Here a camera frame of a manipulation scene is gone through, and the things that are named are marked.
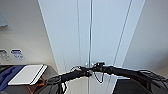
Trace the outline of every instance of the cable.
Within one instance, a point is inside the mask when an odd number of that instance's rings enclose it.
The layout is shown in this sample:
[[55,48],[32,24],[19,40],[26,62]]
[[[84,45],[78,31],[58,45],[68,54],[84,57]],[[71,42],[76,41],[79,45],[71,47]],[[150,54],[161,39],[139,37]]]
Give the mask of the cable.
[[[161,81],[162,84],[164,85],[164,87],[168,90],[168,87],[166,86],[166,84],[163,82],[163,80],[162,80],[157,74],[155,74],[155,73],[153,73],[153,72],[151,72],[151,71],[149,71],[149,70],[139,70],[139,71],[140,71],[142,74],[146,75],[147,77],[149,77],[149,78],[151,78],[151,79],[153,79],[153,80]],[[154,77],[152,77],[152,76],[150,76],[150,75],[145,74],[144,72],[149,72],[149,73],[155,75],[159,80],[156,79],[156,78],[154,78]]]
[[64,89],[64,91],[63,91],[63,94],[65,93],[65,91],[67,90],[67,86],[66,86],[66,84],[64,83],[64,86],[65,86],[65,89]]
[[94,73],[94,76],[96,77],[96,80],[99,82],[99,83],[103,83],[103,78],[104,78],[104,72],[106,71],[107,67],[103,70],[103,74],[102,74],[102,81],[100,81],[97,77],[97,75],[95,74],[95,71],[93,69],[93,73]]

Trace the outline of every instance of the white panel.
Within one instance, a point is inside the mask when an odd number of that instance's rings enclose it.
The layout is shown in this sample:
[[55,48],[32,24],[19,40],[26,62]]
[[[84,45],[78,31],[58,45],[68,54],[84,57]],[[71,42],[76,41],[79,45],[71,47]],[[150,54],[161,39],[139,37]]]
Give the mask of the white panel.
[[[56,65],[59,74],[69,72],[74,66],[83,65],[87,62],[87,52],[89,45],[86,43],[88,36],[87,25],[88,18],[85,20],[85,24],[79,23],[81,26],[81,34],[85,35],[81,37],[84,44],[80,44],[80,33],[78,32],[78,12],[77,12],[77,0],[39,0],[41,12],[43,15],[44,23],[47,29],[48,37],[52,47],[53,55],[56,60]],[[81,11],[87,12],[87,6],[80,8]],[[66,94],[86,94],[87,79],[70,81],[68,84],[68,90]]]
[[[93,0],[92,63],[105,61],[106,65],[113,65],[129,4],[130,0]],[[108,85],[112,90],[117,77],[111,77],[112,83],[109,83],[110,76],[105,75],[102,84],[91,77],[90,94],[106,94]]]
[[[142,9],[140,7],[139,10],[135,10],[138,15],[129,15],[132,23],[127,24],[134,25],[129,28],[129,31],[124,29],[122,33],[130,1],[93,0],[91,63],[105,61],[106,65],[123,64],[122,61],[117,60],[125,58],[140,9]],[[39,0],[39,4],[59,73],[65,73],[73,66],[88,63],[90,0]],[[92,76],[89,79],[89,92],[90,94],[111,94],[116,81],[116,76],[105,75],[104,83],[99,84]],[[87,78],[71,81],[66,94],[87,94],[87,83]]]
[[[79,35],[80,35],[80,62],[88,63],[89,57],[89,27],[90,27],[90,0],[78,0],[79,8]],[[88,94],[88,78],[81,78],[81,93]]]
[[[126,21],[125,28],[124,28],[123,35],[122,35],[122,39],[121,39],[121,43],[120,43],[119,50],[118,50],[117,57],[116,57],[116,61],[114,64],[115,67],[122,67],[122,65],[124,63],[129,45],[131,43],[131,39],[133,37],[135,28],[137,26],[139,17],[141,15],[141,11],[143,9],[144,3],[145,3],[145,0],[132,0],[132,2],[131,2],[129,14],[127,17],[127,21]],[[114,82],[114,80],[117,81],[117,79],[111,78],[110,83],[116,84],[116,81]],[[113,84],[109,84],[107,94],[111,94],[114,90],[114,87],[115,86]]]

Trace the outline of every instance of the white wall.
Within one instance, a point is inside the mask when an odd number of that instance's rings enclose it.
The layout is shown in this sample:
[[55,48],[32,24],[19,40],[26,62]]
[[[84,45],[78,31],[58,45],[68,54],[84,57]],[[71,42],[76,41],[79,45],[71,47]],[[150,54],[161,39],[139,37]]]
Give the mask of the white wall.
[[146,0],[123,67],[168,74],[168,0]]
[[[10,61],[0,59],[0,63],[44,63],[56,70],[37,0],[0,0],[0,11],[8,24],[0,27],[0,49],[11,57]],[[25,60],[16,60],[10,53],[12,49],[20,49]]]

